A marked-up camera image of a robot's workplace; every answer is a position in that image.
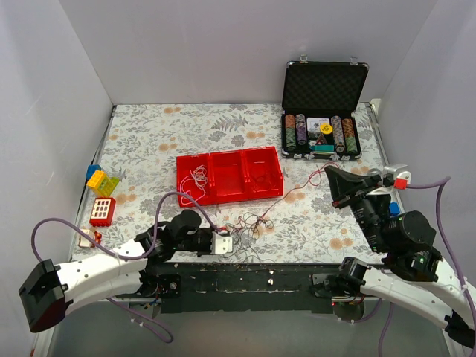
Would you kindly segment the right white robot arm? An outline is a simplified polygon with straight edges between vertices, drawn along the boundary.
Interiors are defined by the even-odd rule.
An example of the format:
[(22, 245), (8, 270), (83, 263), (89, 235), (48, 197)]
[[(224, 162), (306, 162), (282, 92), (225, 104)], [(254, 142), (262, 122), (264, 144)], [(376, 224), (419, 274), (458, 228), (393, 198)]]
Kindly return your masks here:
[(329, 299), (374, 296), (404, 307), (443, 329), (453, 341), (475, 348), (475, 287), (457, 263), (448, 263), (434, 247), (442, 228), (433, 229), (418, 210), (394, 214), (391, 196), (413, 189), (404, 164), (371, 170), (364, 176), (326, 167), (336, 209), (350, 208), (370, 250), (383, 254), (390, 274), (346, 257), (336, 275), (313, 285)]

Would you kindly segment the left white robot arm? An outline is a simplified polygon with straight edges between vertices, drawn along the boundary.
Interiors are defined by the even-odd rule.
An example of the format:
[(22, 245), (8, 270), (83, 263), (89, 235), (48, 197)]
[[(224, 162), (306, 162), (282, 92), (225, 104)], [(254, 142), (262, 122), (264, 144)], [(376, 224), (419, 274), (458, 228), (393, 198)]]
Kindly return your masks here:
[(197, 256), (232, 251), (225, 228), (203, 228), (200, 215), (183, 210), (171, 221), (155, 223), (109, 253), (69, 263), (39, 262), (19, 288), (29, 329), (38, 333), (61, 322), (67, 314), (99, 300), (118, 295), (162, 298), (176, 295), (180, 280), (161, 277), (158, 267), (177, 251)]

